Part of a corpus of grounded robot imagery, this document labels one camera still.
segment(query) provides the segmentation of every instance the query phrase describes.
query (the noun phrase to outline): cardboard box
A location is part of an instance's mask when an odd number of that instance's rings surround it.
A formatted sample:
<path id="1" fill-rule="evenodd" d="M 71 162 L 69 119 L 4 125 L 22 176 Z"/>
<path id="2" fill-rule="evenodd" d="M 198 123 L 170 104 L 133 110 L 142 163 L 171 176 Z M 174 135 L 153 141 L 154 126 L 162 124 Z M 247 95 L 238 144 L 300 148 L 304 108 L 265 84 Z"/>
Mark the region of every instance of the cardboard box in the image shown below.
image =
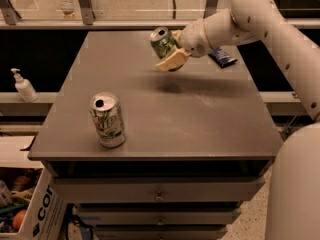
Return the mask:
<path id="1" fill-rule="evenodd" d="M 43 168 L 40 162 L 28 160 L 28 151 L 21 151 L 31 144 L 33 138 L 0 138 L 0 167 L 5 167 L 6 171 L 10 171 L 9 168 L 13 171 L 16 168 Z M 50 173 L 43 168 L 19 232 L 0 233 L 0 239 L 58 239 L 67 204 L 52 190 L 51 179 Z"/>

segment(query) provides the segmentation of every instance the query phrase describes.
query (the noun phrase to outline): cabinet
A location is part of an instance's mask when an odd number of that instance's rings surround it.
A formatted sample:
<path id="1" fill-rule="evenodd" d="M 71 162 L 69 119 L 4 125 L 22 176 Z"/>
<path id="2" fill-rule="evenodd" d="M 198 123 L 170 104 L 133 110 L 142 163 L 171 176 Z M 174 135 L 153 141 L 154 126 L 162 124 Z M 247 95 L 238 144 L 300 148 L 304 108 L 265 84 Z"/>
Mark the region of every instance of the cabinet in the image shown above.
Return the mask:
<path id="1" fill-rule="evenodd" d="M 100 239 L 221 239 L 282 144 L 236 47 L 158 72 L 150 31 L 90 32 L 29 159 Z M 90 98 L 121 102 L 127 140 L 103 147 Z"/>

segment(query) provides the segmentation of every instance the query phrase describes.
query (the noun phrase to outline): pump bottle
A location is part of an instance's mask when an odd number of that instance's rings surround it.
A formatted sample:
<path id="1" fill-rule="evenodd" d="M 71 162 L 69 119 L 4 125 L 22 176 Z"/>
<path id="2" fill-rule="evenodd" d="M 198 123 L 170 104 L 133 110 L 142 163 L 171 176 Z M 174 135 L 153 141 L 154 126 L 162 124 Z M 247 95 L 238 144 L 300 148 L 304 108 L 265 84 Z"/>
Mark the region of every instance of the pump bottle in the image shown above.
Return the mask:
<path id="1" fill-rule="evenodd" d="M 36 93 L 30 81 L 28 79 L 24 79 L 19 73 L 17 73 L 20 71 L 20 69 L 13 68 L 11 69 L 11 71 L 14 74 L 13 76 L 16 80 L 15 87 L 22 99 L 25 102 L 35 101 L 38 98 L 39 94 Z"/>

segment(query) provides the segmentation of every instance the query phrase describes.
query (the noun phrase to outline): soda can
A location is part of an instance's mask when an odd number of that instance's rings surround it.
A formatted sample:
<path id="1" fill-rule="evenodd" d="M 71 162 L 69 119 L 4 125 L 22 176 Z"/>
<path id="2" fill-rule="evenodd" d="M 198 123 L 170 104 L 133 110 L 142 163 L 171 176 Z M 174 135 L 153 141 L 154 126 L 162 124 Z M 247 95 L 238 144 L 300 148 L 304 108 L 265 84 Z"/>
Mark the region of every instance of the soda can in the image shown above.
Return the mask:
<path id="1" fill-rule="evenodd" d="M 175 49 L 180 48 L 172 32 L 167 27 L 156 28 L 150 35 L 150 42 L 159 59 L 163 59 L 173 53 Z M 177 71 L 181 67 L 179 66 L 169 71 Z"/>
<path id="2" fill-rule="evenodd" d="M 126 140 L 120 102 L 114 94 L 102 92 L 93 96 L 90 114 L 103 146 L 116 147 Z"/>
<path id="3" fill-rule="evenodd" d="M 6 183 L 0 180 L 0 207 L 12 205 L 13 200 Z"/>

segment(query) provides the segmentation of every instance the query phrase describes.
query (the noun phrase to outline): gray tabletop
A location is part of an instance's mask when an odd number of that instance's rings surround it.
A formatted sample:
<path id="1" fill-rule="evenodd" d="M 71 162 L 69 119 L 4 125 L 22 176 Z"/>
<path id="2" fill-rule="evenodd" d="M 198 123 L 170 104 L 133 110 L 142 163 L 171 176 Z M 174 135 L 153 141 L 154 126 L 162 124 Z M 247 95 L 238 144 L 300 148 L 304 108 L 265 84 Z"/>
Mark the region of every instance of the gray tabletop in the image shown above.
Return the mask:
<path id="1" fill-rule="evenodd" d="M 159 72 L 149 31 L 90 32 L 29 154 L 31 160 L 264 159 L 282 140 L 236 47 Z M 99 143 L 89 101 L 112 92 L 127 140 Z"/>

